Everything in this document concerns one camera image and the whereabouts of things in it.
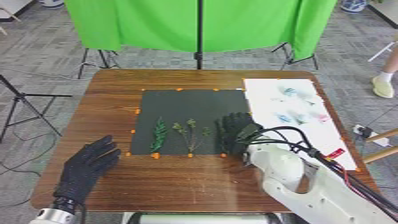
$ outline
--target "gray carpet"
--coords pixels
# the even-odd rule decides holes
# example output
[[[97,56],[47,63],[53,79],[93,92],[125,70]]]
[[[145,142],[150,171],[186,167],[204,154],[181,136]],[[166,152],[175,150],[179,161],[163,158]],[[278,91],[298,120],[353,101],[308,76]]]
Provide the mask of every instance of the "gray carpet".
[[[83,53],[65,10],[46,10],[35,5],[21,15],[21,20],[21,23],[1,23],[8,36],[0,35],[0,73],[21,91],[72,94],[74,97],[70,99],[56,100],[47,112],[51,123],[62,130],[83,96],[88,79],[97,69],[93,67],[86,68],[83,72],[83,79],[86,80],[83,81],[60,78],[60,75],[70,79],[76,78],[74,69]],[[358,15],[346,15],[335,8],[316,50],[319,70],[312,70],[310,61],[285,67],[285,70],[314,72],[348,132],[351,126],[356,123],[362,125],[369,124],[372,119],[398,104],[398,98],[381,99],[371,93],[369,78],[378,73],[387,55],[381,55],[371,64],[365,62],[372,53],[388,43],[392,34],[394,29],[367,10]],[[271,54],[269,50],[271,48],[205,54],[204,68],[276,70],[282,64],[282,52]],[[90,52],[88,60],[99,62],[93,51]],[[133,47],[124,47],[117,62],[122,68],[191,69],[195,66],[189,53]],[[392,82],[394,86],[398,86],[398,78],[394,78]],[[1,123],[12,100],[12,95],[1,86],[0,93]],[[38,98],[33,98],[31,102],[35,105],[44,105],[44,101]],[[30,116],[30,113],[22,108],[17,108],[17,111],[21,111],[15,117],[19,120]],[[396,115],[398,108],[369,124],[376,132],[383,132],[398,127]],[[46,134],[47,131],[40,122],[26,123],[14,130],[24,139]],[[5,159],[6,166],[19,164],[28,158],[37,156],[51,146],[51,141],[51,135],[31,141],[21,141],[10,131],[0,145],[0,159]],[[364,155],[380,149],[371,143],[364,145],[360,140],[355,143],[356,150]],[[21,166],[21,169],[42,171],[49,156],[51,151],[38,160]],[[398,204],[396,159],[398,155],[376,161],[367,168],[381,194]],[[28,174],[8,172],[0,176],[0,206],[24,200],[31,193],[35,181],[37,177]],[[0,223],[28,223],[35,212],[37,210],[28,203],[10,208],[0,208]],[[88,214],[88,223],[118,223],[118,221],[118,214]]]

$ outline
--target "green screen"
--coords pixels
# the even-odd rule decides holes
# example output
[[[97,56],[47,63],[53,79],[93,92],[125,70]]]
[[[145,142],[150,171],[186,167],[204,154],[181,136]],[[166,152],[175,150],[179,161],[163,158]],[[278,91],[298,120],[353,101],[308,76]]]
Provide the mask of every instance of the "green screen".
[[[197,0],[65,0],[83,46],[195,52]],[[289,42],[312,55],[335,0],[204,0],[204,52]]]

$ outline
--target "black cable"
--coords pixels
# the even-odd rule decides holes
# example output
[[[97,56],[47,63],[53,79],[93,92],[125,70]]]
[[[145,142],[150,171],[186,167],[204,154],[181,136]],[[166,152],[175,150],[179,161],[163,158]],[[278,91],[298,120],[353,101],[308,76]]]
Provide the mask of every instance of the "black cable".
[[[273,130],[273,132],[275,132],[276,135],[280,136],[282,140],[287,142],[287,138],[284,137],[282,133],[280,133],[276,130]],[[294,152],[294,147],[292,147],[291,145],[289,145],[289,151]]]
[[[340,178],[342,177],[342,173],[335,170],[333,164],[332,162],[328,162],[321,156],[321,153],[316,154],[317,161],[321,162],[321,164],[326,166],[326,168],[332,170],[332,172],[337,174],[337,176]],[[349,185],[355,188],[355,190],[360,192],[360,194],[364,194],[365,199],[369,200],[369,202],[372,203],[372,205],[378,207],[378,209],[381,210],[381,212],[387,214],[387,216],[390,217],[390,219],[398,222],[398,218],[394,216],[394,214],[390,214],[388,210],[385,209],[387,204],[390,204],[390,202],[387,202],[387,204],[383,202],[378,201],[378,197],[383,198],[374,192],[372,190],[367,188],[367,186],[362,184],[362,182],[356,180],[356,178],[348,174],[348,181],[349,181]]]
[[[1,161],[0,161],[0,166],[5,168],[5,170],[8,170],[8,171],[12,171],[12,172],[15,172],[15,173],[31,173],[31,174],[35,174],[35,175],[37,175],[37,177],[40,177],[38,172],[30,171],[30,170],[15,170],[15,169],[8,168],[8,167],[5,166],[5,164],[3,164],[3,162],[1,162]]]
[[[15,203],[14,205],[0,205],[0,208],[12,208],[12,207],[22,205],[28,201],[30,201],[30,198],[22,202]]]
[[[15,165],[12,168],[8,168],[8,170],[5,170],[1,173],[0,173],[0,176],[8,172],[12,171],[12,169],[15,169],[17,167],[21,167],[28,162],[31,162],[35,159],[38,159],[42,157],[42,155],[47,153],[47,151],[51,150],[53,146],[54,146],[54,143],[56,143],[56,136],[54,134],[51,133],[53,135],[53,142],[51,142],[51,145],[47,147],[47,149],[40,152],[40,154],[30,158],[22,163],[19,163],[19,165]]]
[[[307,136],[305,136],[305,134],[303,134],[303,132],[301,132],[301,130],[298,128],[294,128],[291,126],[278,126],[278,127],[273,127],[273,128],[259,130],[257,133],[262,134],[264,132],[275,131],[275,130],[292,130],[292,131],[296,131],[300,136],[301,136],[301,141],[303,141],[303,143],[307,145],[307,148],[312,149],[312,144],[310,144],[310,142],[307,140]]]
[[[261,136],[255,133],[253,133],[253,137],[250,139],[246,139],[246,141],[243,143],[246,145],[253,145],[253,144],[273,144],[273,143],[275,144],[287,144],[289,146],[294,146],[298,148],[298,151],[308,152],[310,150],[314,150],[312,149],[312,146],[310,146],[310,143],[308,143],[308,140],[305,138],[305,134],[300,131],[300,129],[296,129],[294,127],[287,127],[285,126],[285,127],[275,127],[275,128],[269,128],[269,129],[262,129],[262,130],[259,130],[257,133],[264,133],[264,132],[273,131],[273,130],[294,130],[300,133],[300,135],[301,135],[301,142],[305,143],[305,145],[308,146],[308,148],[305,148],[300,145],[301,142],[292,143],[292,142],[287,142],[285,140],[276,140],[276,139],[255,139]],[[330,171],[337,174],[337,176],[344,179],[342,172],[346,172],[346,171],[340,170],[340,167],[337,166],[337,163],[333,162],[333,160],[332,161],[324,160],[319,151],[316,151],[316,153],[314,153],[314,158],[321,162],[321,164],[324,165],[324,167],[330,169]],[[349,183],[349,187],[360,192],[360,194],[364,195],[365,199],[374,204],[374,206],[383,211],[383,213],[388,215],[388,217],[392,218],[392,220],[398,221],[398,218],[396,218],[394,214],[390,213],[390,212],[398,213],[396,206],[387,201],[387,199],[374,193],[374,191],[362,184],[362,182],[356,180],[356,178],[349,174],[346,174],[346,176],[348,176],[348,180],[346,181]]]
[[[15,166],[12,166],[12,167],[8,167],[8,166],[3,164],[3,161],[5,161],[5,159],[6,159],[6,156],[5,156],[3,160],[0,161],[0,165],[1,165],[1,167],[5,168],[5,171],[0,173],[0,176],[1,176],[8,171],[12,171],[12,172],[15,172],[15,173],[35,174],[37,177],[40,177],[38,172],[30,171],[30,170],[15,170],[15,168],[21,167],[30,161],[33,161],[35,159],[38,159],[38,158],[42,157],[42,155],[47,153],[47,151],[51,150],[51,148],[53,148],[53,146],[54,146],[54,143],[56,143],[56,136],[54,136],[53,133],[46,133],[46,134],[37,135],[35,137],[31,137],[31,138],[28,138],[28,139],[22,139],[22,138],[19,137],[19,135],[15,134],[15,126],[12,127],[12,134],[14,134],[14,136],[15,136],[15,138],[19,139],[19,141],[24,141],[24,142],[30,141],[30,140],[33,140],[33,139],[37,139],[37,138],[40,138],[42,136],[46,136],[46,135],[49,135],[49,134],[53,135],[53,142],[51,142],[51,145],[49,145],[47,149],[42,151],[42,153],[40,153],[33,158],[30,158],[22,163],[19,163],[19,164],[17,164]],[[10,207],[15,207],[15,206],[22,205],[28,201],[30,201],[30,196],[28,196],[28,199],[24,199],[24,200],[22,200],[21,202],[17,202],[15,204],[10,204],[10,205],[0,205],[0,208],[10,208]]]
[[[79,210],[81,210],[79,224],[85,224],[85,219],[86,219],[86,209],[85,209],[85,205],[83,205],[83,204],[79,204]]]

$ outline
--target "wire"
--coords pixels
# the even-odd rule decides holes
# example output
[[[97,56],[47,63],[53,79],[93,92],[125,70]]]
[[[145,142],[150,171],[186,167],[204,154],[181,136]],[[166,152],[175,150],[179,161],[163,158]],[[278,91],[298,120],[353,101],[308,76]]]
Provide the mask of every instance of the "wire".
[[[30,201],[30,198],[22,202],[15,203],[14,205],[0,205],[0,208],[15,207],[15,206],[22,205],[28,201]]]
[[[79,224],[85,224],[86,209],[85,209],[85,205],[83,205],[83,204],[79,204],[79,210],[81,210],[81,219],[79,219]]]
[[[51,148],[53,148],[53,146],[54,146],[54,143],[56,143],[56,136],[54,136],[53,133],[51,133],[51,135],[53,135],[53,142],[51,142],[51,145],[49,145],[47,149],[40,152],[40,154],[38,154],[33,158],[30,158],[22,163],[19,163],[19,165],[12,166],[12,168],[8,168],[8,170],[5,170],[5,171],[0,173],[0,176],[1,176],[8,171],[12,171],[17,167],[21,167],[28,162],[31,162],[33,160],[37,160],[37,159],[42,157],[42,155],[49,152],[49,150],[51,150]]]
[[[65,80],[70,80],[70,81],[86,81],[86,80],[92,79],[92,78],[86,78],[86,79],[72,79],[72,78],[69,78],[69,77],[63,76],[63,75],[51,76],[51,75],[46,75],[44,73],[31,73],[31,72],[15,70],[15,69],[12,69],[12,68],[5,68],[5,67],[0,67],[0,68],[1,68],[3,70],[19,72],[19,73],[28,74],[28,75],[42,76],[42,77],[46,77],[46,78],[60,78],[60,79],[65,79]]]
[[[38,172],[30,171],[30,170],[15,170],[14,168],[8,168],[8,167],[5,166],[5,164],[3,164],[3,162],[1,162],[1,161],[0,161],[0,166],[5,168],[5,170],[8,170],[8,171],[12,171],[12,172],[15,172],[15,173],[31,173],[31,174],[35,174],[35,175],[37,175],[37,177],[40,177]]]
[[[292,142],[289,142],[285,140],[257,139],[257,137],[261,136],[261,133],[264,133],[268,131],[275,131],[275,130],[294,130],[298,132],[298,134],[301,135],[301,142],[292,143]],[[310,152],[310,155],[308,156],[314,157],[314,159],[321,162],[321,164],[330,169],[330,171],[337,174],[337,176],[340,177],[340,179],[344,181],[346,187],[349,188],[349,190],[353,191],[353,193],[372,203],[372,205],[383,211],[383,213],[392,218],[392,220],[398,221],[398,216],[396,216],[396,214],[398,214],[398,207],[388,202],[388,200],[374,193],[374,191],[362,184],[362,182],[356,180],[356,178],[348,174],[348,172],[346,172],[342,166],[339,165],[339,163],[333,160],[328,161],[324,159],[324,156],[321,155],[319,151],[310,146],[310,143],[308,143],[305,134],[303,134],[303,132],[300,131],[298,128],[289,127],[289,126],[282,126],[282,127],[275,127],[275,128],[269,128],[269,129],[262,129],[262,130],[259,130],[252,134],[252,137],[243,142],[239,142],[239,143],[245,143],[248,145],[253,145],[253,144],[287,144],[289,146],[292,146],[292,147],[298,148],[298,151],[303,151],[307,154]]]
[[[31,137],[31,138],[28,138],[28,139],[22,139],[22,138],[19,137],[19,135],[15,134],[15,126],[12,127],[12,134],[14,134],[14,136],[15,136],[15,138],[19,139],[19,141],[22,141],[22,142],[31,141],[33,139],[44,137],[46,135],[53,135],[53,142],[51,142],[51,145],[49,145],[47,149],[42,151],[42,153],[40,153],[33,158],[30,158],[22,163],[19,163],[19,164],[17,164],[15,166],[12,166],[12,167],[8,167],[8,166],[3,164],[5,159],[6,159],[6,156],[3,157],[3,159],[1,159],[1,161],[0,161],[0,166],[5,168],[5,171],[0,173],[0,176],[1,176],[6,172],[12,171],[12,172],[15,172],[15,173],[33,174],[37,177],[40,177],[38,172],[30,171],[30,170],[15,170],[15,168],[19,168],[30,161],[33,161],[35,159],[38,159],[38,158],[44,156],[44,154],[47,153],[47,151],[51,150],[51,148],[53,148],[53,146],[54,146],[54,143],[56,143],[56,135],[53,134],[53,132],[49,132],[49,133],[46,133],[46,134],[37,135],[35,137]],[[26,198],[21,202],[17,202],[15,204],[10,204],[10,205],[0,205],[0,208],[10,208],[10,207],[15,207],[15,206],[22,205],[28,201],[30,201],[30,196],[28,196],[28,198]]]

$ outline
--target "green plant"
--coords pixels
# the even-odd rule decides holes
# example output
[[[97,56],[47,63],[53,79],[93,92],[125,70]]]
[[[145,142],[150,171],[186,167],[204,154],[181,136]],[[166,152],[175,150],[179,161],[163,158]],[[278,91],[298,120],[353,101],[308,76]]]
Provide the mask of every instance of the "green plant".
[[[152,144],[150,144],[150,153],[157,152],[157,150],[163,146],[165,136],[166,136],[166,128],[165,128],[163,119],[159,117],[157,121],[156,121],[154,130],[152,130],[154,141],[152,141]]]
[[[200,141],[197,141],[197,136],[195,136],[197,125],[195,125],[193,119],[188,119],[186,126],[188,126],[188,131],[186,131],[182,125],[175,122],[172,125],[172,129],[182,136],[182,140],[184,140],[184,144],[186,144],[186,148],[188,148],[188,157],[191,157],[191,153],[193,153],[195,149],[200,147],[204,138],[211,135],[211,131],[209,131],[207,127],[202,128],[202,138],[200,138]]]

